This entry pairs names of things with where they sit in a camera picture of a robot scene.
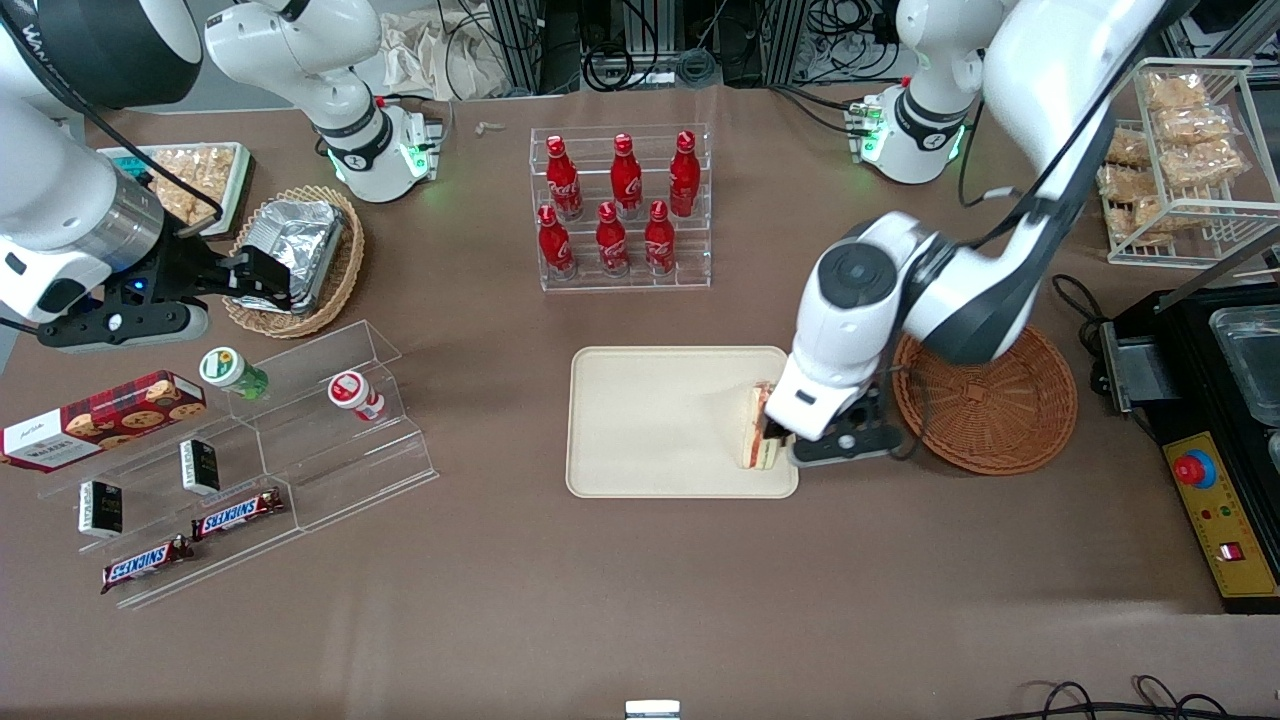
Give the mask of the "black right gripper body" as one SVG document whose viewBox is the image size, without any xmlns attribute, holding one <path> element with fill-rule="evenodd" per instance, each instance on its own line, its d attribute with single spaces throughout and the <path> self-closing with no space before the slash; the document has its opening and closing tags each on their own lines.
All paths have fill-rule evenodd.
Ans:
<svg viewBox="0 0 1280 720">
<path fill-rule="evenodd" d="M 161 238 L 140 263 L 108 278 L 108 296 L 125 304 L 159 304 L 233 295 L 236 279 L 228 261 L 204 238 Z"/>
</svg>

